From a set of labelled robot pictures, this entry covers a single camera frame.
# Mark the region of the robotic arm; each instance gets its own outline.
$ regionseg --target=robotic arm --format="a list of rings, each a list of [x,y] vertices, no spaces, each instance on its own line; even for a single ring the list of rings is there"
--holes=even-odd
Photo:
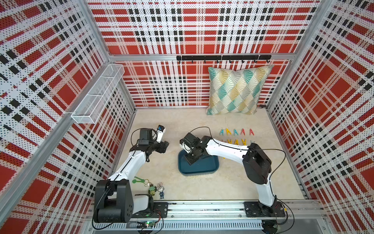
[[[153,151],[165,153],[168,142],[162,142],[162,136],[166,129],[159,125],[156,138],[152,137],[153,129],[142,128],[138,144],[132,146],[129,156],[122,166],[107,180],[100,180],[95,188],[95,205],[93,220],[96,223],[126,223],[132,214],[145,210],[148,207],[153,210],[152,196],[132,196],[130,181],[134,178],[140,167],[149,162],[149,156]]]
[[[180,147],[187,152],[185,157],[190,165],[202,155],[221,156],[243,164],[247,177],[256,183],[262,213],[266,216],[274,213],[276,199],[269,182],[272,161],[257,144],[238,146],[218,141],[209,136],[199,139],[193,134],[187,133],[180,140]]]

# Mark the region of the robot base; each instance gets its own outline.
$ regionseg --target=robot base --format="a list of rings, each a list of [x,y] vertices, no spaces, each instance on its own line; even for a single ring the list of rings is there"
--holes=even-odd
[[[284,208],[282,203],[279,201],[274,202],[273,210],[271,212],[270,209],[267,209],[264,205],[260,207],[260,203],[256,201],[246,201],[244,202],[245,214],[247,217],[285,217],[286,214],[284,212]]]
[[[161,217],[166,218],[168,216],[168,204],[167,202],[153,202],[153,208],[158,209],[161,211]],[[156,212],[153,212],[152,215],[146,216],[147,214],[152,213],[152,210],[150,207],[148,207],[145,210],[142,210],[140,212],[136,212],[135,214],[132,214],[132,218],[158,218],[159,214]]]

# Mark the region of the marble floor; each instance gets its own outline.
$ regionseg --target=marble floor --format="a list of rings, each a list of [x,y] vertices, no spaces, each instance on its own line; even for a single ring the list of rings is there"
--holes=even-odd
[[[252,141],[262,149],[282,149],[265,109],[257,109],[254,115],[227,113],[215,116],[206,115],[205,109],[140,109],[136,112],[117,168],[128,157],[131,133],[138,128],[156,129],[159,124],[166,128],[162,140],[168,141],[170,145],[164,154],[153,152],[149,157],[150,162],[146,162],[136,176],[149,179],[155,185],[162,182],[165,188],[165,200],[258,199],[255,183],[247,178],[243,165],[232,160],[219,157],[220,167],[213,174],[184,176],[179,172],[178,153],[181,151],[179,140],[196,127],[210,127],[213,138],[221,141],[232,140],[234,143],[237,139],[239,145],[243,145],[242,139],[246,139],[247,145]],[[226,135],[226,128],[232,135]],[[242,128],[245,130],[245,136],[240,134]],[[221,129],[224,129],[224,136],[220,135]],[[234,129],[239,136],[234,136]],[[199,138],[209,136],[207,128],[200,128],[192,133]],[[134,133],[133,142],[138,138],[139,131]],[[265,151],[265,153],[272,161],[273,170],[284,157],[281,151]],[[131,183],[131,189],[133,195],[148,191],[148,187],[142,183]],[[272,176],[272,189],[279,199],[303,199],[287,159]],[[159,198],[159,193],[156,192],[154,199],[159,200]]]

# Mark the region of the black mounting plate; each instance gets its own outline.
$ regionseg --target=black mounting plate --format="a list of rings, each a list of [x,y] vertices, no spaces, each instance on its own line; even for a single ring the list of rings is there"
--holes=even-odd
[[[166,218],[168,216],[168,205],[169,205],[169,203],[167,203],[167,202],[155,201],[153,203],[153,208],[161,211],[161,217]],[[142,210],[140,212],[136,212],[135,214],[132,214],[132,218],[158,218],[159,217],[159,214],[156,213],[156,212],[154,212],[150,216],[147,216],[151,213],[152,213],[152,211],[150,211],[148,209],[147,210]]]
[[[244,210],[247,217],[267,217],[262,214],[261,208],[258,205],[258,201],[244,202]],[[279,218],[286,217],[286,214],[284,213],[284,207],[279,201],[277,201],[275,211],[274,213],[270,214],[270,217],[275,217],[275,213]]]

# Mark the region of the red wire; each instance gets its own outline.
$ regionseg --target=red wire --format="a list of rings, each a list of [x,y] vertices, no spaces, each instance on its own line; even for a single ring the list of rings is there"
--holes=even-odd
[[[159,219],[158,219],[158,221],[156,222],[156,223],[158,223],[158,222],[161,220],[161,211],[160,211],[159,209],[155,209],[155,210],[157,210],[158,213],[159,213]]]

